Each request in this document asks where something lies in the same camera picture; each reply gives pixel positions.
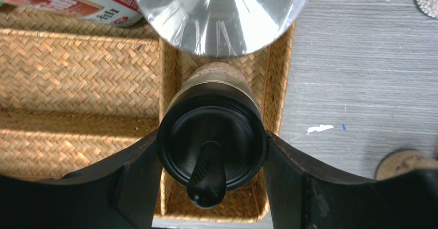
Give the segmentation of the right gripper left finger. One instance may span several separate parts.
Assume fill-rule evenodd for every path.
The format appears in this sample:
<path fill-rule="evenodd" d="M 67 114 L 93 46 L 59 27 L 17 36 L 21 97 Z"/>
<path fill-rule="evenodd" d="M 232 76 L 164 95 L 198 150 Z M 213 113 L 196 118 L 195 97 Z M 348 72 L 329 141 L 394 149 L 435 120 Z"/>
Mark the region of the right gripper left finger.
<path fill-rule="evenodd" d="M 1 176 L 1 228 L 151 228 L 162 165 L 154 131 L 60 179 Z"/>

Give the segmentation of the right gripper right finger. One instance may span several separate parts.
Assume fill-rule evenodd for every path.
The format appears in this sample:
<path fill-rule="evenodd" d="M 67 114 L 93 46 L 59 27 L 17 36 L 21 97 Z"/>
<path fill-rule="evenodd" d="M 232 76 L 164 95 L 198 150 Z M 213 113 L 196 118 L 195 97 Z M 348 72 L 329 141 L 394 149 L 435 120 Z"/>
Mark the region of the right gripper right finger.
<path fill-rule="evenodd" d="M 373 180 L 267 132 L 263 165 L 274 228 L 437 228 L 437 170 Z"/>

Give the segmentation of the clear jar silver lid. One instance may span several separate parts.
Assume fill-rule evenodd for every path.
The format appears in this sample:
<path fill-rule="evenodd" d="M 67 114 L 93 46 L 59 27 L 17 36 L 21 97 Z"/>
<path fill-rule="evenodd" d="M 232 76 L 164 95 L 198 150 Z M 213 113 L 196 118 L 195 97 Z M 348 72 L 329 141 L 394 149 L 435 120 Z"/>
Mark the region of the clear jar silver lid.
<path fill-rule="evenodd" d="M 233 58 L 281 37 L 308 0 L 136 0 L 167 43 L 193 55 Z"/>

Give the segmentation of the black cap sesame shaker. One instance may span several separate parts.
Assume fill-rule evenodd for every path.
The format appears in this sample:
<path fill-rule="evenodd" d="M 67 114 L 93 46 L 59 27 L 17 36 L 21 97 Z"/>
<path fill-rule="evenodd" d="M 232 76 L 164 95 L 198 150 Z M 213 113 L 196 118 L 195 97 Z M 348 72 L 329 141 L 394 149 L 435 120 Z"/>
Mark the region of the black cap sesame shaker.
<path fill-rule="evenodd" d="M 219 205 L 260 171 L 268 140 L 261 108 L 234 66 L 202 65 L 181 85 L 157 136 L 167 173 L 202 209 Z"/>

